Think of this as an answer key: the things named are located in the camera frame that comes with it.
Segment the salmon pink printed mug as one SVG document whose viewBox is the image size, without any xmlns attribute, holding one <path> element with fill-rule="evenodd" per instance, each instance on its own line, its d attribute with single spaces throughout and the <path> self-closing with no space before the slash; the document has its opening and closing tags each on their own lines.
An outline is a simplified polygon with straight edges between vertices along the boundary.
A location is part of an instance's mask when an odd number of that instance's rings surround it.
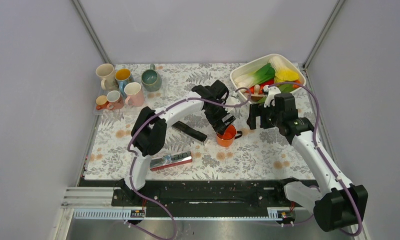
<svg viewBox="0 0 400 240">
<path fill-rule="evenodd" d="M 112 90 L 106 95 L 108 104 L 106 106 L 107 110 L 114 111 L 119 110 L 124 107 L 123 97 L 118 90 Z"/>
</svg>

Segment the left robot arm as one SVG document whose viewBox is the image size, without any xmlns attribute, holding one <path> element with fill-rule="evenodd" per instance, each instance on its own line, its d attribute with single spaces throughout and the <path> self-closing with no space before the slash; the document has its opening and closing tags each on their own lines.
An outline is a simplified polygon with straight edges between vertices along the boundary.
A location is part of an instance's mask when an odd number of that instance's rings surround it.
<svg viewBox="0 0 400 240">
<path fill-rule="evenodd" d="M 124 199 L 132 206 L 143 199 L 141 188 L 145 186 L 146 174 L 152 156 L 164 146 L 167 129 L 189 114 L 203 111 L 214 132 L 222 135 L 235 117 L 226 110 L 229 90 L 216 80 L 211 85 L 197 85 L 177 101 L 157 109 L 144 107 L 132 128 L 127 150 L 134 159 L 127 175 L 118 186 Z"/>
</svg>

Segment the cream ceramic mug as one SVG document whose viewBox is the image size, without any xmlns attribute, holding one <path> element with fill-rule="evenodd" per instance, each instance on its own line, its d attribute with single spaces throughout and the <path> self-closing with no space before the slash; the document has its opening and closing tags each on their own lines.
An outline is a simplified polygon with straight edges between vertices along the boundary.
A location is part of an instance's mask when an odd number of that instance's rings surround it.
<svg viewBox="0 0 400 240">
<path fill-rule="evenodd" d="M 95 74 L 100 79 L 100 86 L 105 91 L 117 90 L 115 81 L 115 67 L 110 63 L 104 63 L 97 67 Z"/>
</svg>

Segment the light pink mug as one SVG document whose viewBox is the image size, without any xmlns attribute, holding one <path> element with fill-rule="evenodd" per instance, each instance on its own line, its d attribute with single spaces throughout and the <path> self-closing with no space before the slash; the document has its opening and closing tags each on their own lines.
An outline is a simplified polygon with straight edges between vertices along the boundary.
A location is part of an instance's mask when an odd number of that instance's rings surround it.
<svg viewBox="0 0 400 240">
<path fill-rule="evenodd" d="M 131 82 L 124 88 L 126 99 L 124 100 L 126 105 L 140 107 L 144 104 L 145 98 L 142 91 L 142 87 L 137 82 Z"/>
</svg>

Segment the small orange cup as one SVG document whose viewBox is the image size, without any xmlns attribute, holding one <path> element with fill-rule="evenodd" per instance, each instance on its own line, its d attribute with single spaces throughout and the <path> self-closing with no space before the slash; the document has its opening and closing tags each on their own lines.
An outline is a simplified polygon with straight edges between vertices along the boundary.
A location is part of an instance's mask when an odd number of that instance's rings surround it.
<svg viewBox="0 0 400 240">
<path fill-rule="evenodd" d="M 107 100 L 107 96 L 105 96 L 105 95 L 98 96 L 95 100 L 95 104 L 96 104 L 96 107 L 95 107 L 96 110 L 106 109 L 107 105 L 109 104 L 109 101 Z"/>
</svg>

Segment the green ceramic mug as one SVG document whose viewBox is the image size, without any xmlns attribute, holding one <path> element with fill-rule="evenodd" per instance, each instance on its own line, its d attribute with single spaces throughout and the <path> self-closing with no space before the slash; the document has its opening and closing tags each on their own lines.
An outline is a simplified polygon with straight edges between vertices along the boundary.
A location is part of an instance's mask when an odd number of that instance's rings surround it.
<svg viewBox="0 0 400 240">
<path fill-rule="evenodd" d="M 150 64 L 149 69 L 141 75 L 141 82 L 149 92 L 158 91 L 162 86 L 161 75 L 156 71 L 155 64 Z"/>
</svg>

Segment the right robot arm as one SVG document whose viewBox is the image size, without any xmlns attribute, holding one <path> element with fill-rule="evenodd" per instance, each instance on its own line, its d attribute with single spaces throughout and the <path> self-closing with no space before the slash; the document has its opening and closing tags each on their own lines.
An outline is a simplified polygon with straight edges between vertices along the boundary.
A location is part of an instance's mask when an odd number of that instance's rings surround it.
<svg viewBox="0 0 400 240">
<path fill-rule="evenodd" d="M 287 206 L 295 202 L 314 215 L 321 230 L 330 232 L 357 225 L 363 228 L 368 191 L 363 185 L 354 185 L 335 165 L 317 139 L 316 129 L 306 117 L 299 117 L 295 97 L 279 93 L 270 103 L 249 106 L 247 125 L 256 128 L 256 118 L 263 129 L 277 128 L 288 143 L 304 159 L 318 184 L 318 190 L 295 178 L 280 181 L 274 193 L 276 203 Z"/>
</svg>

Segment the large orange mug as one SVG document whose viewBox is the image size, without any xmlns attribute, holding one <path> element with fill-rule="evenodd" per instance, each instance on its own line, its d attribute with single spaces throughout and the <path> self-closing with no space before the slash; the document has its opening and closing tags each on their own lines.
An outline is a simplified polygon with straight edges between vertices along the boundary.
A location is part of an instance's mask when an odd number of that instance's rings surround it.
<svg viewBox="0 0 400 240">
<path fill-rule="evenodd" d="M 236 128 L 231 124 L 229 125 L 223 134 L 216 134 L 216 142 L 221 147 L 229 147 L 234 140 L 239 139 L 243 136 L 241 130 L 236 130 Z"/>
</svg>

